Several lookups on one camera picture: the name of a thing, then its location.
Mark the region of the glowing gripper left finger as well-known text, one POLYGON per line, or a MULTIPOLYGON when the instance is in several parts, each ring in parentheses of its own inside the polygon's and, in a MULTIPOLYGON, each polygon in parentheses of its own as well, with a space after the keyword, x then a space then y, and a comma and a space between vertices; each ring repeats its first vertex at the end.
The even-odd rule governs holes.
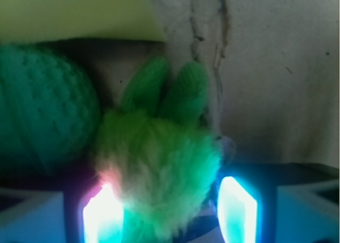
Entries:
POLYGON ((80 242, 122 242, 124 208, 110 184, 96 184, 80 198, 80 242))

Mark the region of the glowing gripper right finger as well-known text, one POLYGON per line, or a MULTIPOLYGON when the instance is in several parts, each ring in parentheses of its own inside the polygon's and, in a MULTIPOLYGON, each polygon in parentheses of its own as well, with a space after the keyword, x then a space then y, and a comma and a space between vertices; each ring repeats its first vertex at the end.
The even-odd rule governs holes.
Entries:
POLYGON ((261 240, 261 195, 245 178, 225 176, 219 185, 217 216, 225 242, 261 240))

